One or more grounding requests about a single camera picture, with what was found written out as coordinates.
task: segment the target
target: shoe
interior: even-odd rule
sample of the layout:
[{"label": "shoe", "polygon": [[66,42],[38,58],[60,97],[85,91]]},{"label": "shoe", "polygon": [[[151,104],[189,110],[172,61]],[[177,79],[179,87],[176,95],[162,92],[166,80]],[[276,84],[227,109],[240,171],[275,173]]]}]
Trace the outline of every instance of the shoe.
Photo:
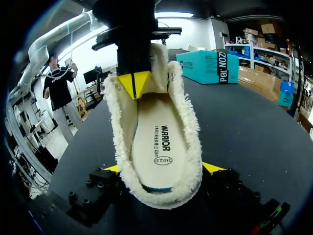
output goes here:
[{"label": "shoe", "polygon": [[140,202],[157,209],[183,205],[202,179],[199,124],[184,94],[182,70],[167,49],[151,44],[152,73],[133,99],[120,77],[104,81],[120,176]]}]

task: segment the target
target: shelf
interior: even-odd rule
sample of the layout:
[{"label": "shelf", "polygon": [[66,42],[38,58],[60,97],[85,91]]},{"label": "shelf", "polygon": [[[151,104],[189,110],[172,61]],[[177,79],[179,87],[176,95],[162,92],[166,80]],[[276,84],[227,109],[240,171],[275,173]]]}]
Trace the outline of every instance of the shelf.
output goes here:
[{"label": "shelf", "polygon": [[240,57],[240,56],[238,56],[238,58],[239,58],[240,60],[248,60],[248,61],[250,61],[250,59],[248,59],[248,58],[243,58],[243,57]]},{"label": "shelf", "polygon": [[267,49],[267,48],[262,48],[262,47],[253,47],[253,49],[255,50],[263,50],[263,51],[267,51],[267,52],[270,52],[270,53],[273,53],[273,54],[278,54],[278,55],[281,55],[281,56],[285,56],[289,59],[289,55],[285,54],[285,53],[282,53],[282,52],[279,52],[279,51],[275,51],[275,50],[271,50],[271,49]]},{"label": "shelf", "polygon": [[283,68],[281,68],[281,67],[277,67],[277,66],[272,65],[272,64],[270,64],[270,63],[266,63],[266,62],[259,61],[259,60],[254,60],[254,62],[255,62],[255,63],[262,64],[262,65],[269,66],[270,68],[277,69],[277,70],[280,70],[280,71],[282,71],[282,72],[285,72],[285,73],[289,74],[289,70],[285,70],[285,69],[283,69]]},{"label": "shelf", "polygon": [[250,44],[225,44],[225,47],[250,47]]}]

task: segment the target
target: computer monitor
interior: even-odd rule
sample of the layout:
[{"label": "computer monitor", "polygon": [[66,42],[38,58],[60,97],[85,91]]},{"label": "computer monitor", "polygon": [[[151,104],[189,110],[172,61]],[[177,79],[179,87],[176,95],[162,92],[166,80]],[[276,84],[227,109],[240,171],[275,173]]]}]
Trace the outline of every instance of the computer monitor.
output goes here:
[{"label": "computer monitor", "polygon": [[85,78],[86,84],[97,80],[97,74],[99,76],[102,75],[102,68],[101,67],[98,67],[97,71],[96,70],[90,70],[89,72],[84,73],[84,78]]}]

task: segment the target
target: blue bin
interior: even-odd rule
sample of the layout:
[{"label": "blue bin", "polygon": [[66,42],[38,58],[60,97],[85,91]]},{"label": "blue bin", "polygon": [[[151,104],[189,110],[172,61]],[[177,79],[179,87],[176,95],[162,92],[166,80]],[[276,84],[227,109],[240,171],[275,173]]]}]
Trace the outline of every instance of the blue bin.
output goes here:
[{"label": "blue bin", "polygon": [[278,105],[289,107],[292,105],[294,94],[293,82],[281,82],[278,96]]}]

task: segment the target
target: person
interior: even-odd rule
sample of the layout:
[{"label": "person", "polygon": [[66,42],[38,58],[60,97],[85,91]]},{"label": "person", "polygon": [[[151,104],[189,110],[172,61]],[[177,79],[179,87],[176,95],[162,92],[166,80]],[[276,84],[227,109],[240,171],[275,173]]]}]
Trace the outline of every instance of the person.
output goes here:
[{"label": "person", "polygon": [[48,76],[55,78],[50,78],[48,76],[45,78],[43,97],[45,99],[50,97],[53,116],[60,127],[65,140],[69,143],[73,138],[73,134],[68,126],[66,114],[77,129],[82,125],[79,113],[75,105],[72,103],[72,98],[67,88],[67,81],[73,82],[74,78],[77,76],[78,69],[74,63],[71,65],[74,72],[72,72],[71,69],[67,71],[66,67],[60,67],[58,65],[58,57],[55,54],[49,56],[48,63],[50,66],[50,73]]}]

